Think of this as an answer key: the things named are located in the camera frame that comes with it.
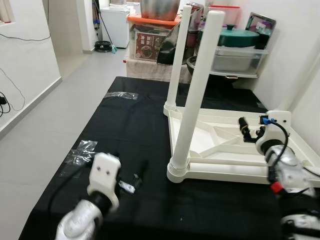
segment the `green lid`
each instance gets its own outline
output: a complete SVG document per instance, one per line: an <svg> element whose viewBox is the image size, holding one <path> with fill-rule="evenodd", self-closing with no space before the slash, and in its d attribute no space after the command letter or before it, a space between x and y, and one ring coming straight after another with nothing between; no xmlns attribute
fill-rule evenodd
<svg viewBox="0 0 320 240"><path fill-rule="evenodd" d="M235 25L227 24L227 28L221 30L218 46L226 47L251 47L259 40L259 33L234 28Z"/></svg>

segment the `black tablecloth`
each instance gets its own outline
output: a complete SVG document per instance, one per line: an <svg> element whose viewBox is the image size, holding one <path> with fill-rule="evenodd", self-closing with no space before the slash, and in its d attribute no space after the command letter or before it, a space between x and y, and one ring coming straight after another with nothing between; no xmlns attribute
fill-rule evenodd
<svg viewBox="0 0 320 240"><path fill-rule="evenodd" d="M166 177L171 157L168 118L163 115L169 84L117 77L109 92L137 93L136 100L102 100L73 148L81 140L97 141L95 152L119 153L121 177L130 182L144 159L149 161L142 187L134 195L120 194L117 212L104 219L97 239L150 239L154 237L218 240L276 240L280 214L268 185L186 179L180 184ZM176 103L184 106L189 85L180 84ZM202 107L265 112L250 90L207 87ZM48 239L47 205L63 163L32 210L20 236ZM86 196L90 169L61 190L52 207L51 229Z"/></svg>

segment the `floor mop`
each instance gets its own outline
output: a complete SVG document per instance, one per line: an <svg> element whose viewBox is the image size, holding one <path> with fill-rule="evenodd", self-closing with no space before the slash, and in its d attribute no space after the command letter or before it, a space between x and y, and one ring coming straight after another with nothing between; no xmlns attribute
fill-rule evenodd
<svg viewBox="0 0 320 240"><path fill-rule="evenodd" d="M98 13L99 13L99 16L100 16L101 21L102 21L102 23L103 23L103 26L104 26L104 28L105 28L106 34L108 34L108 37L109 37L109 39L110 39L110 43L111 43L111 52L112 52L113 54L115 54L115 53L117 52L117 50L118 50L118 49L117 49L117 48L116 48L116 46L112 43L111 37L110 37L109 32L108 32L108 30L107 30L107 27L106 27L106 25L105 25L105 21L104 21L104 19L103 19L103 18L102 18L102 16L101 16L101 11L100 11L100 9L99 9L99 7L98 7L98 5L97 5L96 1L94 0L93 2L94 2L94 5L95 5L95 7L96 7L96 9L97 9Z"/></svg>

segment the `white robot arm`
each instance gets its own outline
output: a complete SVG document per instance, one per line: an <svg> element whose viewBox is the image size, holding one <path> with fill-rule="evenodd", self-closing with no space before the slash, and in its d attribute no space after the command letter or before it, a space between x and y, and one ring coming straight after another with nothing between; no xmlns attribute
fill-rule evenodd
<svg viewBox="0 0 320 240"><path fill-rule="evenodd" d="M278 196L281 224L286 240L320 240L320 206L305 168L288 147L291 113L268 111L260 117L264 125L252 138L246 120L239 119L245 142L255 143L268 164L268 181Z"/></svg>
<svg viewBox="0 0 320 240"><path fill-rule="evenodd" d="M88 200L81 200L76 208L63 217L56 231L56 240L92 240L103 222L103 215L115 211L119 200L115 194L117 175L121 167L111 154L95 155L89 176Z"/></svg>

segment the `gray tile floor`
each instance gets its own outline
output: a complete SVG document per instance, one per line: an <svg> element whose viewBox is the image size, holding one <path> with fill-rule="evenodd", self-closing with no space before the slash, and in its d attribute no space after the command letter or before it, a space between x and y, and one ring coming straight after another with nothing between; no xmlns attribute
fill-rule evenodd
<svg viewBox="0 0 320 240"><path fill-rule="evenodd" d="M16 240L50 179L86 126L123 58L98 53L65 79L0 140L0 239Z"/></svg>

